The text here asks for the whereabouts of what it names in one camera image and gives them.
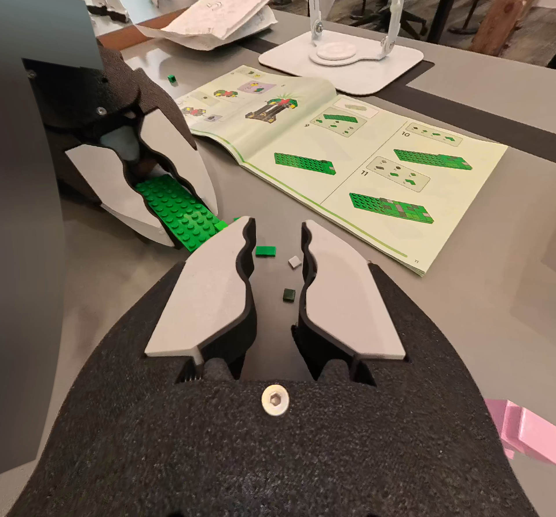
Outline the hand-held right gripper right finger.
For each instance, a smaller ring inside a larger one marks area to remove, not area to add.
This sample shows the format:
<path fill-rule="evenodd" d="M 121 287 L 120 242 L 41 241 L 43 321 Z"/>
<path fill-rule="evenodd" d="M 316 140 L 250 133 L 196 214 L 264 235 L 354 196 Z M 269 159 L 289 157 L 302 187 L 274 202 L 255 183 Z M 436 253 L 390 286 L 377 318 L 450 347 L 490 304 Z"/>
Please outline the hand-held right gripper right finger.
<path fill-rule="evenodd" d="M 372 382 L 365 361 L 405 359 L 369 262 L 312 220 L 302 223 L 301 249 L 303 286 L 292 336 L 312 378 L 341 360 L 352 381 Z"/>

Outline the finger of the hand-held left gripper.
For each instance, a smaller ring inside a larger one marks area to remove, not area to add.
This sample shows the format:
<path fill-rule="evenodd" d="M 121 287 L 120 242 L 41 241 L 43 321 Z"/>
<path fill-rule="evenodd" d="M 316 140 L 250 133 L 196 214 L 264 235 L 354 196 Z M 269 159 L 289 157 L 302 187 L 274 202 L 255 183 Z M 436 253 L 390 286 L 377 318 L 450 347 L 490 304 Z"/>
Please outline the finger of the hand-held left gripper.
<path fill-rule="evenodd" d="M 159 109 L 144 117 L 140 137 L 149 149 L 166 160 L 168 171 L 218 215 L 216 193 L 196 143 L 190 144 Z"/>
<path fill-rule="evenodd" d="M 126 179 L 124 165 L 112 149 L 82 144 L 66 156 L 92 187 L 101 207 L 143 237 L 173 248 L 173 240 L 160 219 L 145 204 L 144 197 Z"/>

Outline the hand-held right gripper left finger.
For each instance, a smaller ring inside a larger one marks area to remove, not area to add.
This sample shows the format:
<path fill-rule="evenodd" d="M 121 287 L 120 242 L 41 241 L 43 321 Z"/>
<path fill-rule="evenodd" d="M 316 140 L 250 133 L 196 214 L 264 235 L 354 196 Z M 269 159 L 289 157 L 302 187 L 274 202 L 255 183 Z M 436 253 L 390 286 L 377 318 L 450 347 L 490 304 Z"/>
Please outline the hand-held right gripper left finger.
<path fill-rule="evenodd" d="M 240 378 L 257 330 L 249 281 L 255 245 L 255 219 L 242 216 L 189 256 L 147 343 L 147 357 L 189 356 L 197 369 L 220 358 Z"/>

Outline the large green studded plate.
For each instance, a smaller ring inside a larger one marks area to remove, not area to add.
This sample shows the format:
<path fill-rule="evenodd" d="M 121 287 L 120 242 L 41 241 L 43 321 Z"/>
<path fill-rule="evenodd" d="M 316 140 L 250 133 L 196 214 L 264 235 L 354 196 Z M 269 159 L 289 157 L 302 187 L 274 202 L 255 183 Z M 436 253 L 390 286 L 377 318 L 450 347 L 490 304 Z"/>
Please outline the large green studded plate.
<path fill-rule="evenodd" d="M 170 175 L 151 178 L 136 186 L 163 225 L 189 252 L 216 235 L 218 217 Z"/>

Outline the brown wooden desk panel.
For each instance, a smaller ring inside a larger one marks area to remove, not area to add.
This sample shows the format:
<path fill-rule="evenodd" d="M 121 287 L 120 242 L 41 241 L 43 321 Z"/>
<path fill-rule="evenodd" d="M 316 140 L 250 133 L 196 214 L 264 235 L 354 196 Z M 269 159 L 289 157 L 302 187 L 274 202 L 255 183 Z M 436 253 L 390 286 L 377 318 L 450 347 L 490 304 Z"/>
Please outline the brown wooden desk panel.
<path fill-rule="evenodd" d="M 148 40 L 159 38 L 162 36 L 161 31 L 186 10 L 187 8 L 179 9 L 137 25 L 131 24 L 101 34 L 96 38 L 97 43 L 104 48 L 121 52 Z"/>

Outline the white desk lamp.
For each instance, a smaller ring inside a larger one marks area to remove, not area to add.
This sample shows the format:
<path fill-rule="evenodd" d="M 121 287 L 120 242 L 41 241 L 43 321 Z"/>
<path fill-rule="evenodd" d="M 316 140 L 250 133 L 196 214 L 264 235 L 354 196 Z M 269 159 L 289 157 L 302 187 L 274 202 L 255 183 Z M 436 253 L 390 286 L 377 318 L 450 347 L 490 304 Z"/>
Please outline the white desk lamp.
<path fill-rule="evenodd" d="M 259 56 L 259 63 L 289 75 L 320 77 L 351 96 L 369 96 L 411 70 L 423 52 L 397 45 L 404 0 L 391 0 L 381 40 L 324 30 L 319 0 L 309 0 L 310 31 Z"/>

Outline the white printed paper bag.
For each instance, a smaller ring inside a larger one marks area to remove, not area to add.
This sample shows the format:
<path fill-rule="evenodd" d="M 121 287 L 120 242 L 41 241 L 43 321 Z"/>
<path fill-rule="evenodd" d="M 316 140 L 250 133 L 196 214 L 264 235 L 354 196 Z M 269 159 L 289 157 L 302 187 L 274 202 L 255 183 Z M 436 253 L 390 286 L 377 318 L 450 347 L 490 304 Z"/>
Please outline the white printed paper bag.
<path fill-rule="evenodd" d="M 246 24 L 241 26 L 238 30 L 233 32 L 229 37 L 225 39 L 218 39 L 210 34 L 203 34 L 198 36 L 185 36 L 174 31 L 168 31 L 164 29 L 150 28 L 146 25 L 135 25 L 136 29 L 139 30 L 144 36 L 153 39 L 167 39 L 174 43 L 177 43 L 185 48 L 190 48 L 198 51 L 212 51 L 215 48 L 228 45 L 250 36 L 254 36 L 262 31 L 267 30 L 277 23 L 273 11 L 269 12 L 270 18 L 260 19 L 254 17 L 252 20 L 248 21 Z"/>
<path fill-rule="evenodd" d="M 185 37 L 225 39 L 271 0 L 198 0 L 164 30 Z"/>

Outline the pale green instruction booklet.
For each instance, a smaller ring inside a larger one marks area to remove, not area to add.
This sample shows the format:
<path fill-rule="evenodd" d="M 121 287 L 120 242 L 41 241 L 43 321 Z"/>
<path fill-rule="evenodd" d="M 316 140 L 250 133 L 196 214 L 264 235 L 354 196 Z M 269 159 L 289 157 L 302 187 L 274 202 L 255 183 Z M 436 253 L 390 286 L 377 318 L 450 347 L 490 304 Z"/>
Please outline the pale green instruction booklet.
<path fill-rule="evenodd" d="M 193 135 L 421 276 L 507 150 L 245 65 L 176 103 Z"/>

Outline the pink brick pig figure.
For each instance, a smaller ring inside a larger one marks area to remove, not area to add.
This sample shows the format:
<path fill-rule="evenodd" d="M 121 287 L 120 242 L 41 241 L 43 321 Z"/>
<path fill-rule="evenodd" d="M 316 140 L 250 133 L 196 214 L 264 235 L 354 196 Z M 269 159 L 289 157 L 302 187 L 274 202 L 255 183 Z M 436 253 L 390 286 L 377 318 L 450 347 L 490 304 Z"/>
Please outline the pink brick pig figure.
<path fill-rule="evenodd" d="M 555 465 L 555 425 L 509 400 L 484 399 L 506 457 L 516 452 Z"/>

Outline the brown wooden post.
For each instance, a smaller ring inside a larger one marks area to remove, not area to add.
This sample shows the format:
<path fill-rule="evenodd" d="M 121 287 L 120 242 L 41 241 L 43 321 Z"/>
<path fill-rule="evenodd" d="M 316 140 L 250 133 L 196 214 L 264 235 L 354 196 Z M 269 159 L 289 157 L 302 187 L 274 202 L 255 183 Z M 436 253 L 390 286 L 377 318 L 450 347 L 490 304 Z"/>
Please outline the brown wooden post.
<path fill-rule="evenodd" d="M 469 51 L 498 56 L 520 28 L 535 0 L 493 0 L 473 38 Z"/>

